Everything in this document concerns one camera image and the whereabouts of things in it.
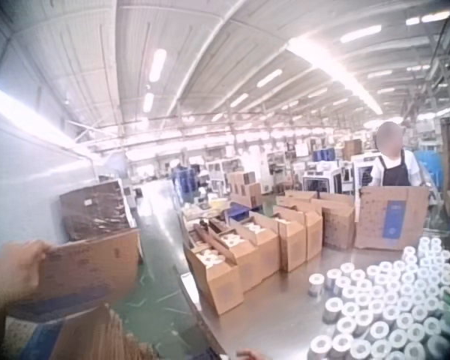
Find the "ceiling light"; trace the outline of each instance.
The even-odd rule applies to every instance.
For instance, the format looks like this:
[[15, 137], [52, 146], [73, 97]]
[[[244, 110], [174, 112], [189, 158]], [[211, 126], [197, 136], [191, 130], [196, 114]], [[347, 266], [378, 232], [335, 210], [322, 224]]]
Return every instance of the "ceiling light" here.
[[408, 26], [411, 25], [416, 25], [420, 23], [420, 18], [419, 17], [410, 17], [409, 19], [406, 20], [405, 22]]
[[282, 74], [281, 69], [275, 70], [273, 73], [270, 73], [269, 75], [265, 76], [263, 79], [261, 79], [257, 84], [257, 88], [261, 88], [265, 86], [266, 84], [270, 83], [275, 77], [279, 77]]
[[379, 91], [377, 91], [377, 94], [385, 94], [386, 92], [394, 92], [395, 88], [382, 88]]
[[340, 81], [345, 89], [362, 99], [377, 115], [382, 115], [382, 109], [375, 99], [364, 89], [357, 79], [347, 69], [334, 60], [332, 56], [320, 45], [307, 39], [305, 36], [290, 40], [289, 51], [311, 63], [315, 68], [325, 71], [332, 79]]
[[346, 97], [346, 98], [344, 98], [344, 99], [342, 99], [342, 100], [339, 100], [339, 101], [335, 101], [334, 103], [333, 103], [333, 106], [335, 106], [335, 105], [340, 105], [340, 104], [343, 104], [343, 103], [346, 103], [348, 101], [348, 97]]
[[376, 73], [369, 73], [368, 79], [372, 79], [374, 77], [384, 77], [385, 75], [390, 75], [393, 73], [393, 70], [384, 70], [384, 71], [377, 71]]
[[369, 28], [362, 28], [360, 30], [352, 31], [352, 32], [349, 32], [348, 34], [345, 34], [344, 36], [342, 36], [340, 38], [340, 41], [342, 43], [348, 43], [349, 41], [354, 41], [356, 39], [363, 38], [368, 35], [377, 34], [381, 31], [382, 31], [381, 25], [371, 26]]
[[319, 96], [321, 94], [325, 94], [327, 91], [328, 91], [327, 88], [323, 88], [323, 89], [321, 89], [319, 91], [312, 92], [310, 95], [308, 95], [308, 97], [309, 98], [315, 98], [316, 96]]
[[144, 113], [150, 113], [153, 107], [153, 99], [155, 95], [153, 95], [151, 92], [147, 92], [145, 95], [145, 100], [143, 101], [143, 112]]
[[241, 94], [239, 97], [237, 97], [236, 99], [235, 99], [235, 101], [233, 101], [231, 104], [230, 104], [230, 107], [236, 107], [237, 105], [239, 105], [243, 100], [245, 100], [246, 98], [248, 98], [248, 94], [247, 93], [244, 93], [244, 94]]
[[431, 23], [432, 21], [444, 20], [450, 16], [450, 11], [440, 11], [439, 13], [429, 13], [421, 18], [423, 23]]
[[217, 115], [214, 115], [214, 117], [211, 118], [211, 122], [216, 122], [216, 121], [218, 121], [223, 115], [224, 115], [224, 114], [223, 114], [222, 112], [220, 112], [220, 113], [217, 114]]
[[160, 79], [166, 58], [167, 51], [164, 49], [158, 49], [155, 51], [155, 54], [153, 55], [153, 62], [151, 63], [150, 75], [148, 76], [150, 83], [156, 83]]

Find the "person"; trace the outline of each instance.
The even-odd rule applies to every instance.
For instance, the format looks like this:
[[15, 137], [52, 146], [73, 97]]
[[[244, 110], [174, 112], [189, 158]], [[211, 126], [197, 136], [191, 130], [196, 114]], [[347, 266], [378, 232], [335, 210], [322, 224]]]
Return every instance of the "person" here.
[[369, 186], [420, 186], [422, 175], [415, 155], [403, 149], [402, 130], [386, 121], [376, 132], [376, 147], [381, 155], [373, 162]]

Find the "white tape roll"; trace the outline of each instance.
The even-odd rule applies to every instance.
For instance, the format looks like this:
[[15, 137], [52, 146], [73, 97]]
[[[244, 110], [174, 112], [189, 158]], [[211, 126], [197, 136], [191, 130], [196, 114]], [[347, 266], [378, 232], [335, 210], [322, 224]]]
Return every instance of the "white tape roll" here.
[[356, 268], [350, 273], [350, 279], [352, 280], [352, 285], [356, 285], [360, 280], [365, 279], [365, 271]]
[[370, 356], [372, 346], [369, 341], [355, 340], [350, 349], [350, 357], [347, 360], [363, 360]]
[[425, 341], [425, 327], [422, 324], [413, 324], [406, 330], [406, 336], [410, 342], [421, 343]]
[[333, 287], [335, 286], [335, 281], [342, 276], [342, 271], [339, 270], [338, 268], [333, 268], [331, 270], [327, 271], [327, 280], [325, 282], [325, 286], [327, 287], [327, 289], [332, 290]]
[[350, 280], [349, 277], [340, 276], [335, 281], [335, 286], [333, 288], [334, 295], [342, 296], [342, 291], [344, 290], [344, 288], [349, 287], [351, 283], [352, 283], [352, 281]]
[[352, 317], [342, 317], [337, 322], [336, 333], [351, 335], [356, 330], [357, 323]]
[[370, 281], [375, 281], [375, 277], [380, 273], [380, 268], [376, 265], [367, 267], [367, 278]]
[[391, 332], [388, 337], [388, 342], [390, 343], [391, 351], [402, 350], [408, 343], [407, 333], [405, 330], [398, 328], [397, 330]]
[[409, 313], [410, 311], [412, 311], [413, 308], [412, 299], [407, 297], [399, 298], [397, 306], [398, 310], [400, 310], [401, 313]]
[[325, 303], [325, 311], [323, 311], [323, 321], [325, 323], [334, 323], [341, 314], [344, 302], [341, 298], [330, 298]]
[[412, 316], [415, 323], [423, 323], [428, 316], [427, 309], [423, 305], [416, 305], [412, 309]]
[[370, 327], [370, 332], [368, 333], [368, 340], [370, 342], [385, 339], [390, 332], [390, 328], [386, 322], [377, 321]]
[[368, 279], [360, 280], [357, 283], [357, 290], [359, 293], [369, 293], [372, 291], [372, 282]]
[[329, 336], [317, 336], [310, 342], [307, 359], [325, 359], [331, 349], [332, 339]]
[[374, 321], [374, 315], [369, 310], [360, 310], [355, 315], [355, 323], [356, 328], [355, 332], [353, 333], [354, 336], [360, 336], [363, 335], [368, 328], [372, 325], [372, 322]]
[[392, 327], [395, 324], [395, 321], [397, 321], [399, 315], [400, 309], [398, 306], [389, 305], [385, 307], [382, 317], [383, 321], [386, 322], [388, 326]]
[[413, 324], [413, 316], [411, 313], [401, 313], [397, 321], [395, 321], [395, 328], [407, 330]]
[[380, 298], [376, 298], [370, 301], [368, 310], [373, 314], [373, 321], [377, 321], [382, 318], [383, 311], [385, 310], [385, 302]]
[[426, 319], [423, 323], [423, 328], [426, 337], [425, 340], [428, 340], [434, 335], [440, 335], [440, 333], [442, 332], [442, 329], [440, 328], [440, 322], [434, 317], [429, 317], [428, 319]]
[[378, 340], [373, 343], [370, 354], [372, 359], [385, 359], [391, 350], [392, 347], [387, 340]]
[[425, 360], [427, 358], [425, 348], [420, 343], [408, 343], [403, 354], [405, 359]]
[[345, 262], [340, 266], [340, 270], [342, 271], [342, 276], [350, 276], [352, 271], [355, 270], [355, 265], [353, 265], [353, 262]]
[[357, 288], [354, 286], [347, 286], [342, 291], [342, 300], [343, 303], [346, 304], [347, 302], [354, 302], [355, 297], [357, 296], [358, 291]]
[[385, 296], [385, 288], [380, 285], [375, 285], [372, 287], [370, 294], [372, 295], [372, 299], [383, 300], [383, 296]]
[[355, 318], [359, 311], [360, 307], [355, 302], [347, 302], [343, 304], [342, 316]]
[[323, 291], [325, 277], [322, 274], [313, 274], [308, 278], [309, 287], [308, 294], [310, 296], [318, 296]]

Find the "open cardboard box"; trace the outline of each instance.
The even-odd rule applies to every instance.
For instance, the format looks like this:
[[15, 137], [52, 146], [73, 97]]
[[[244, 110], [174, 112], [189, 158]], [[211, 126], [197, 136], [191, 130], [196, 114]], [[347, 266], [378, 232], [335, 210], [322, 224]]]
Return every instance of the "open cardboard box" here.
[[[193, 225], [193, 229], [204, 242], [210, 244], [212, 237], [200, 226]], [[215, 308], [218, 315], [243, 302], [242, 282], [240, 281], [239, 268], [235, 263], [226, 258], [226, 261], [207, 268], [198, 258], [198, 252], [189, 248], [185, 248], [184, 251], [192, 267], [196, 286], [200, 289], [205, 300]]]
[[280, 236], [281, 268], [286, 272], [298, 268], [307, 260], [307, 229], [303, 224], [302, 213], [273, 207], [272, 219], [283, 219], [288, 223], [278, 221], [278, 235]]
[[[230, 219], [230, 226], [237, 230], [237, 233], [244, 239], [248, 239], [258, 247], [260, 259], [262, 261], [262, 275], [267, 278], [280, 270], [280, 239], [278, 238], [278, 222], [257, 212], [250, 211], [250, 217], [235, 221]], [[243, 224], [255, 223], [264, 230], [255, 233], [247, 229]]]

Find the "metal table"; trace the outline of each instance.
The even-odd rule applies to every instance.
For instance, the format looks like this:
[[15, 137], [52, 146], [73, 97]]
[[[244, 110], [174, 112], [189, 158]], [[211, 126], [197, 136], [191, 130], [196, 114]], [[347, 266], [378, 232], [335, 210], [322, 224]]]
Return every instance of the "metal table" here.
[[319, 256], [295, 271], [277, 273], [264, 280], [245, 293], [242, 304], [221, 316], [200, 298], [190, 273], [181, 275], [180, 285], [200, 327], [218, 353], [225, 352], [233, 358], [236, 350], [248, 348], [274, 360], [302, 360], [307, 358], [313, 338], [332, 335], [334, 329], [322, 321], [325, 301], [332, 295], [325, 292], [319, 298], [310, 297], [310, 275], [325, 274], [347, 262], [355, 263], [357, 269], [365, 269], [380, 261], [395, 261], [400, 254], [386, 250], [324, 248]]

